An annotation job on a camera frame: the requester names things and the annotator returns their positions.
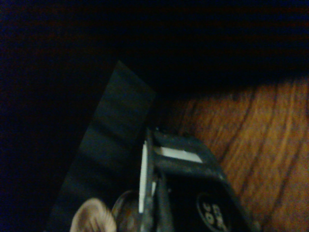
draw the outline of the black object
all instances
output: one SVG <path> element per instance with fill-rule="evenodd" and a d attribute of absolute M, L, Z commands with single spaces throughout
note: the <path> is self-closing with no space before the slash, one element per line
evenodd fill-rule
<path fill-rule="evenodd" d="M 195 138 L 147 131 L 147 180 L 141 232 L 255 232 L 210 150 Z M 156 147 L 201 162 L 159 155 Z M 153 182 L 156 182 L 153 194 Z"/>

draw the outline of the dark background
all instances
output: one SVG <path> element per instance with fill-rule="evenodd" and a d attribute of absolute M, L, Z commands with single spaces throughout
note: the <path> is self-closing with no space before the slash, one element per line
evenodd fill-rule
<path fill-rule="evenodd" d="M 43 230 L 118 59 L 162 93 L 298 77 L 308 10 L 296 0 L 4 1 L 1 231 Z"/>

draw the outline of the wood grain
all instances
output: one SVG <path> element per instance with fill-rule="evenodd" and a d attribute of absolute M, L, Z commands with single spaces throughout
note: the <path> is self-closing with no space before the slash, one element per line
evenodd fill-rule
<path fill-rule="evenodd" d="M 157 124 L 215 154 L 265 231 L 309 230 L 309 79 L 162 101 Z"/>

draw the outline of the dark wall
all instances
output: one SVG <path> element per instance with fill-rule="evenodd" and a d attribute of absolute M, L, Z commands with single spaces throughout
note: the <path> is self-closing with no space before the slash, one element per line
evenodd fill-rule
<path fill-rule="evenodd" d="M 2 4 L 1 231 L 43 229 L 117 59 L 162 92 L 307 71 L 306 1 L 149 2 Z"/>
<path fill-rule="evenodd" d="M 116 64 L 111 27 L 78 2 L 1 13 L 0 231 L 43 231 Z"/>
<path fill-rule="evenodd" d="M 121 12 L 122 60 L 163 91 L 308 72 L 308 1 L 151 1 Z"/>

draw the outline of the round sticker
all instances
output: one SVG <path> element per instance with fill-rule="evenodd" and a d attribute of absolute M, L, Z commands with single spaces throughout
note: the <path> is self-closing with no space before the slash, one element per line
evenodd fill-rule
<path fill-rule="evenodd" d="M 213 232 L 230 232 L 230 220 L 226 210 L 207 193 L 197 197 L 197 209 L 205 225 Z"/>

